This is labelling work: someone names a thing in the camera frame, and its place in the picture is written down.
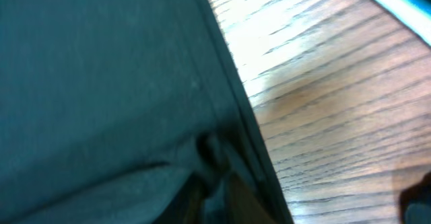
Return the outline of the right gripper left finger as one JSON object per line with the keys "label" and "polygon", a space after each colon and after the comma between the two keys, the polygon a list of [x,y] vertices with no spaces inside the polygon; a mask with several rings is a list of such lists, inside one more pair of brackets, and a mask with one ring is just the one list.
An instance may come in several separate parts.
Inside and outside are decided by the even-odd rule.
{"label": "right gripper left finger", "polygon": [[161,224],[199,224],[206,196],[205,184],[192,174],[161,214]]}

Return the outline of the black t-shirt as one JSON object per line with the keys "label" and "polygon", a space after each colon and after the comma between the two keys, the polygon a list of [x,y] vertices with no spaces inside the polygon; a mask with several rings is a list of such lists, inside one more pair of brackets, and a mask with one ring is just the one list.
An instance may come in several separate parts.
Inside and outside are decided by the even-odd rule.
{"label": "black t-shirt", "polygon": [[200,223],[232,174],[292,222],[208,0],[1,0],[2,223],[161,223],[192,174]]}

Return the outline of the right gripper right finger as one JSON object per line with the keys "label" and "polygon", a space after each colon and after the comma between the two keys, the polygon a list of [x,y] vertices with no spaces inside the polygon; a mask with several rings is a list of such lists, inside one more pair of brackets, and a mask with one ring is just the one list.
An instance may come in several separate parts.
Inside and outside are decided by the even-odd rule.
{"label": "right gripper right finger", "polygon": [[232,174],[227,181],[227,212],[233,224],[276,224],[242,179]]}

